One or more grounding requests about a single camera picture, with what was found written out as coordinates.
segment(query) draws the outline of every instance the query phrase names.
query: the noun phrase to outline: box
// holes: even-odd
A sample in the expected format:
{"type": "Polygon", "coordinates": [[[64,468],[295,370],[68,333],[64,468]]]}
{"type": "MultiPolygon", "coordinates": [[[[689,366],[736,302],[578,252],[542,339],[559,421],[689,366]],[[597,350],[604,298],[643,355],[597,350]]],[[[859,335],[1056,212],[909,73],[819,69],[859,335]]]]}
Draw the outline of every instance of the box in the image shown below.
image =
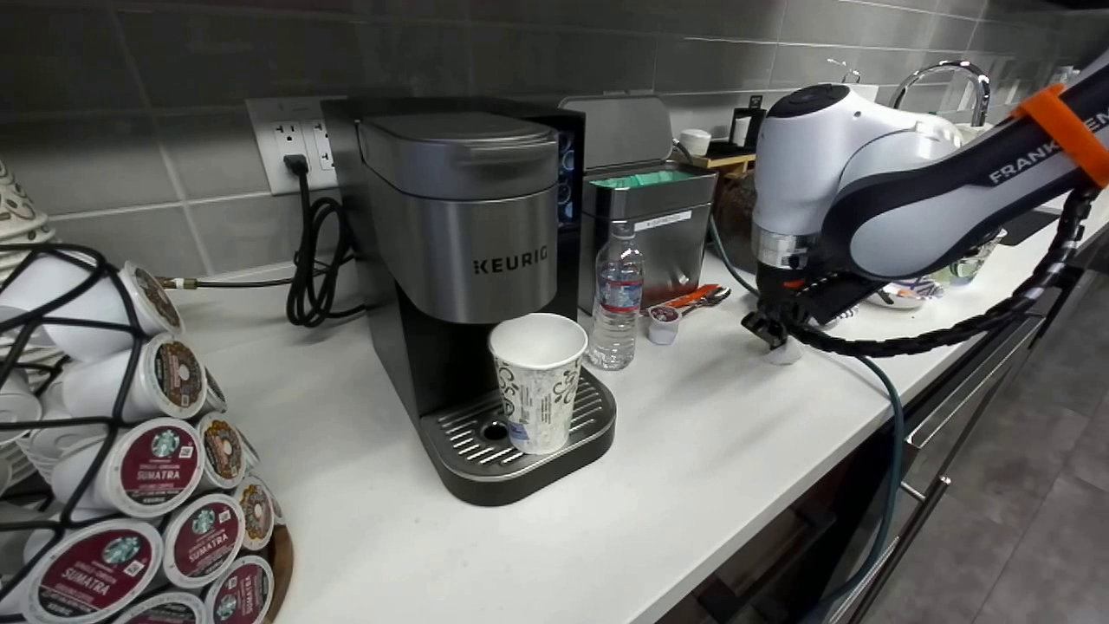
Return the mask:
{"type": "Polygon", "coordinates": [[[578,306],[593,311],[597,249],[612,217],[630,217],[646,252],[646,306],[699,284],[707,216],[716,172],[647,168],[585,178],[578,306]]]}

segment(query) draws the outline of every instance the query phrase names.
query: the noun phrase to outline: countertop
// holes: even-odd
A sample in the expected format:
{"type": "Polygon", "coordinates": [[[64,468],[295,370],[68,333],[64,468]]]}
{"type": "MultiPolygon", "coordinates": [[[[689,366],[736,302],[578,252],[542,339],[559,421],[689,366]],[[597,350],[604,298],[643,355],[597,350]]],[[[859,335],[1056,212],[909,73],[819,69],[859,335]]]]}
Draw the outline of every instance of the countertop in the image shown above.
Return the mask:
{"type": "MultiPolygon", "coordinates": [[[[1088,232],[1109,217],[1103,198],[1088,232]]],[[[859,307],[835,333],[900,335],[1005,298],[1055,230],[999,247],[969,289],[923,311],[859,307]]],[[[733,284],[707,261],[704,281],[733,284]]],[[[186,339],[262,454],[295,534],[280,621],[655,621],[886,421],[853,359],[768,359],[745,302],[699,307],[675,347],[639,343],[617,439],[597,466],[513,505],[458,504],[422,454],[365,318],[286,321],[286,291],[180,296],[186,339]]],[[[961,347],[880,359],[912,396],[961,347]]]]}

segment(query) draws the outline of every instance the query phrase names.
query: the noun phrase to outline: black cable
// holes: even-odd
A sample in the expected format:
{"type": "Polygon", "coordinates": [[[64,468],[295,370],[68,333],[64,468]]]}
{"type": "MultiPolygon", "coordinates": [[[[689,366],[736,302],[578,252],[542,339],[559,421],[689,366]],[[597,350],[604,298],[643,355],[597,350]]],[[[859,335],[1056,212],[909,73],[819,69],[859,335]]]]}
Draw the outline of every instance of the black cable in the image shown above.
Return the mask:
{"type": "Polygon", "coordinates": [[[286,289],[291,276],[274,281],[192,281],[192,289],[230,289],[230,291],[253,291],[253,289],[286,289]]]}
{"type": "Polygon", "coordinates": [[[897,512],[897,490],[900,490],[900,473],[906,473],[906,405],[900,405],[900,396],[890,381],[886,370],[880,370],[870,356],[856,356],[877,381],[880,388],[886,391],[890,398],[890,437],[893,437],[893,451],[890,451],[890,476],[883,480],[883,511],[877,517],[877,534],[870,542],[870,551],[865,559],[856,565],[856,573],[848,580],[844,580],[840,587],[831,587],[826,594],[826,600],[819,607],[807,611],[807,617],[802,617],[805,624],[823,624],[830,617],[830,611],[848,597],[880,562],[886,542],[890,542],[890,526],[893,526],[893,512],[897,512]]]}
{"type": "Polygon", "coordinates": [[[297,178],[297,190],[302,190],[302,247],[295,252],[295,274],[291,274],[289,298],[286,298],[289,321],[323,326],[325,318],[342,318],[342,314],[365,311],[366,306],[336,311],[340,270],[356,252],[342,203],[333,198],[319,198],[319,201],[308,198],[304,157],[286,157],[286,168],[297,178]],[[340,240],[336,240],[333,258],[325,262],[314,262],[314,247],[319,247],[323,224],[331,217],[340,222],[340,240]]]}
{"type": "Polygon", "coordinates": [[[819,347],[819,350],[831,350],[831,355],[848,355],[848,356],[927,355],[936,347],[964,343],[978,333],[1001,331],[1001,326],[1016,321],[1019,314],[1026,314],[1040,302],[1040,296],[1056,281],[1056,274],[1066,267],[1066,261],[1077,249],[1077,240],[1085,237],[1080,222],[1088,217],[1097,198],[1098,198],[1097,184],[1075,186],[1065,203],[1065,216],[1056,222],[1056,232],[1051,240],[1051,249],[1045,252],[1038,270],[1005,302],[999,302],[987,311],[969,314],[958,326],[934,331],[923,335],[897,335],[897,339],[840,339],[840,335],[830,335],[819,326],[807,326],[805,318],[794,318],[794,314],[783,314],[783,321],[786,321],[790,335],[796,335],[802,343],[819,347]]]}
{"type": "Polygon", "coordinates": [[[713,247],[716,247],[716,252],[722,252],[722,261],[726,261],[726,267],[728,267],[728,274],[748,291],[748,296],[757,296],[759,298],[759,289],[753,289],[753,281],[745,281],[743,274],[737,274],[737,267],[733,262],[733,258],[728,258],[728,249],[726,249],[726,240],[722,240],[722,230],[716,230],[716,217],[713,216],[707,216],[707,232],[713,237],[713,247]]]}

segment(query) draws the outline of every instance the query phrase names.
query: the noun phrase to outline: plastic bottle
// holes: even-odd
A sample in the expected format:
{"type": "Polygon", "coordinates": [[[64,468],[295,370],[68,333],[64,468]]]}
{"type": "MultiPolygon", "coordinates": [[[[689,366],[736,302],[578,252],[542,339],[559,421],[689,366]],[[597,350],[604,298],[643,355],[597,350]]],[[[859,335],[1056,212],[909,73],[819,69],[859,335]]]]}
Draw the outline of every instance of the plastic bottle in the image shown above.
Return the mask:
{"type": "Polygon", "coordinates": [[[636,224],[612,217],[611,240],[597,252],[597,296],[591,364],[619,370],[636,356],[639,307],[646,298],[646,252],[636,244],[636,224]]]}

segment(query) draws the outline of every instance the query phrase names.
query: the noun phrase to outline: drip tray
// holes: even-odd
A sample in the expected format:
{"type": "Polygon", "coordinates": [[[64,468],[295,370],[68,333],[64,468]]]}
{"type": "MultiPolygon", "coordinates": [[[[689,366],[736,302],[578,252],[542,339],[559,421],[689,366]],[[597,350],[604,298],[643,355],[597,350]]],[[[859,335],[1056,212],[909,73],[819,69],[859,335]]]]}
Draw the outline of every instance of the drip tray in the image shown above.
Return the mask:
{"type": "Polygon", "coordinates": [[[524,454],[498,430],[498,396],[473,405],[421,417],[421,439],[443,484],[474,505],[506,505],[549,482],[597,461],[612,443],[617,402],[591,370],[581,370],[569,443],[562,454],[524,454]]]}

